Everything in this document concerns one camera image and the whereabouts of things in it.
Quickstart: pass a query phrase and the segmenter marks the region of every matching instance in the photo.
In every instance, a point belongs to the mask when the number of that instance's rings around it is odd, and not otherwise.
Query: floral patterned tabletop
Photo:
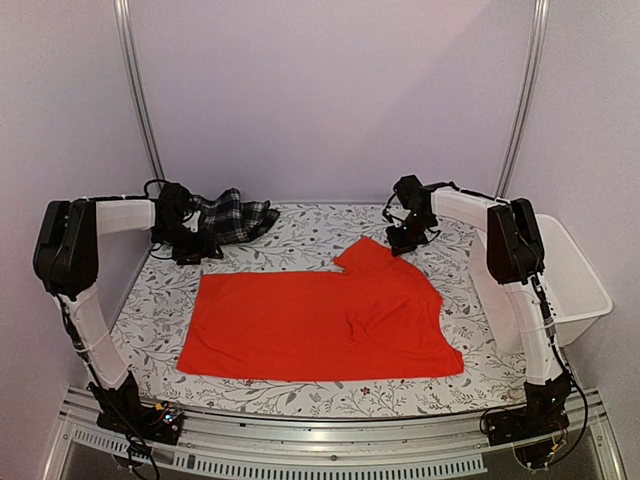
[[[464,355],[465,371],[446,378],[362,382],[251,381],[176,370],[200,276],[247,271],[336,270],[333,257],[361,236],[386,243],[379,205],[279,205],[273,229],[251,244],[223,247],[224,259],[178,266],[149,258],[111,336],[143,396],[184,405],[306,417],[443,414],[524,400],[523,355],[496,350],[468,272],[471,227],[440,219],[442,234],[403,258],[444,298],[442,332]],[[159,251],[167,256],[169,251]]]

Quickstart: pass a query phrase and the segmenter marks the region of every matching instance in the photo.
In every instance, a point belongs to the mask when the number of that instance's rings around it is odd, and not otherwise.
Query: metal rail
[[[605,418],[600,397],[589,390],[587,398],[598,425]],[[571,429],[579,429],[581,398],[572,395],[566,409]],[[124,436],[98,428],[98,413],[89,392],[70,388],[59,416],[67,440],[126,456]],[[478,428],[481,414],[316,420],[187,408],[178,445],[156,444],[154,458],[165,468],[216,478],[458,478],[486,471],[483,453],[512,447],[489,446]]]
[[[507,153],[502,164],[502,170],[500,171],[500,178],[495,192],[496,197],[504,198],[507,196],[509,184],[513,177],[524,129],[529,116],[531,100],[533,99],[536,79],[538,78],[542,48],[544,46],[544,36],[547,29],[548,13],[549,0],[536,0],[522,91],[520,92],[516,118],[511,130],[511,136],[509,137]]]
[[[158,147],[151,126],[151,118],[147,108],[147,101],[142,88],[138,56],[133,39],[129,0],[114,0],[114,6],[125,71],[127,73],[127,79],[129,80],[129,87],[131,88],[131,96],[133,97],[136,117],[138,119],[138,125],[140,126],[140,132],[142,133],[142,141],[147,153],[147,159],[149,160],[154,178],[164,179],[164,170],[160,162],[160,154],[158,153]]]

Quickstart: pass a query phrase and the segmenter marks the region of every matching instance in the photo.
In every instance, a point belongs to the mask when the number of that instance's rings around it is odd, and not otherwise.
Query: white plastic basket
[[[568,345],[611,311],[611,297],[564,226],[549,215],[536,219],[545,250],[543,282],[560,344]],[[511,304],[487,271],[486,244],[486,233],[477,231],[469,258],[471,278],[498,348],[520,353],[522,342]]]

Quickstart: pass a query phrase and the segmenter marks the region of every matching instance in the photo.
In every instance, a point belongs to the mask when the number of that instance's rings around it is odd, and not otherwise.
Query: red shirt
[[[286,381],[463,372],[422,272],[366,237],[334,262],[345,271],[204,275],[178,369]]]

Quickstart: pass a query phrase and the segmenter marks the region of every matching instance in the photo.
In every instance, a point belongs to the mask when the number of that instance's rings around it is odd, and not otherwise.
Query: black and white checkered fabric
[[[213,231],[220,245],[251,242],[264,235],[280,216],[269,201],[242,203],[236,188],[213,201],[200,195],[193,195],[192,201],[200,212],[198,229]]]

